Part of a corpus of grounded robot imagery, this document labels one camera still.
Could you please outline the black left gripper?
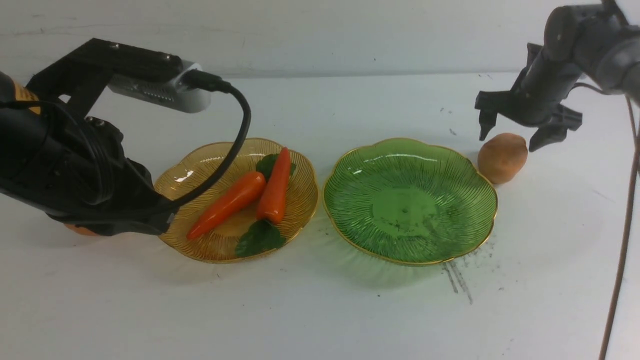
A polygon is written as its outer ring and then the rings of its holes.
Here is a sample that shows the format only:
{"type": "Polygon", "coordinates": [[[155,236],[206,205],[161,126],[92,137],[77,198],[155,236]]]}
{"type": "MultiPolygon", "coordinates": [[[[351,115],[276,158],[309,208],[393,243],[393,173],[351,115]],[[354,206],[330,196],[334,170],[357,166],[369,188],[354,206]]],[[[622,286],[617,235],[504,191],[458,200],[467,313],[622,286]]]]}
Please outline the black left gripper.
{"type": "Polygon", "coordinates": [[[1,117],[1,193],[100,236],[161,235],[176,212],[116,127],[75,116],[1,117]]]}

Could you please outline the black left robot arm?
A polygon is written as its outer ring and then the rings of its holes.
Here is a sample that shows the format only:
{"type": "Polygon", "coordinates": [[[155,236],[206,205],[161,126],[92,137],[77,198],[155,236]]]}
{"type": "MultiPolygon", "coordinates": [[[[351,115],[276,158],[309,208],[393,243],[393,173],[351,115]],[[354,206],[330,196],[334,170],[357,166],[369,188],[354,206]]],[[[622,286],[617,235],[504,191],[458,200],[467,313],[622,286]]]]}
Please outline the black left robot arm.
{"type": "Polygon", "coordinates": [[[249,133],[246,97],[221,77],[189,70],[177,82],[184,94],[233,96],[242,109],[238,134],[220,166],[194,190],[169,200],[153,189],[147,168],[125,156],[121,131],[100,118],[87,119],[119,73],[57,76],[32,91],[1,75],[1,193],[70,227],[104,237],[123,233],[161,235],[179,208],[218,182],[249,133]]]}

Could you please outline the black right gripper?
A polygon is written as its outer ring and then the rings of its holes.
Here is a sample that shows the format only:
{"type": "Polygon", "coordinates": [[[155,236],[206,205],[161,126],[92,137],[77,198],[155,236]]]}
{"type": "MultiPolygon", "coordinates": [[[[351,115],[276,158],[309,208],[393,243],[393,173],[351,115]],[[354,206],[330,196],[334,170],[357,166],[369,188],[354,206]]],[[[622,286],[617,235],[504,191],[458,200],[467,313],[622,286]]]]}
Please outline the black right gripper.
{"type": "Polygon", "coordinates": [[[573,63],[549,59],[542,45],[528,43],[526,50],[526,66],[511,89],[478,92],[475,109],[480,111],[481,142],[501,115],[518,125],[537,128],[528,145],[528,151],[533,153],[565,141],[568,130],[576,131],[582,126],[582,114],[562,105],[562,101],[583,71],[573,63]]]}

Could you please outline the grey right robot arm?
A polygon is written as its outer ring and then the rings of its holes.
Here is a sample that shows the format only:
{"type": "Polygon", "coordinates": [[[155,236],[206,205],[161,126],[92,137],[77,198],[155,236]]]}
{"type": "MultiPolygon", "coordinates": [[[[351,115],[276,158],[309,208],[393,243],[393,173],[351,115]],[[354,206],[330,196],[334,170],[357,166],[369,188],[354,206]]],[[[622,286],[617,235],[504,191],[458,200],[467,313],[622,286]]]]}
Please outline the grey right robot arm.
{"type": "Polygon", "coordinates": [[[640,30],[614,0],[556,7],[548,17],[542,45],[529,43],[526,66],[507,91],[480,91],[480,141],[498,116],[535,128],[530,152],[562,142],[583,123],[580,112],[562,105],[582,76],[606,95],[640,96],[640,30]]]}

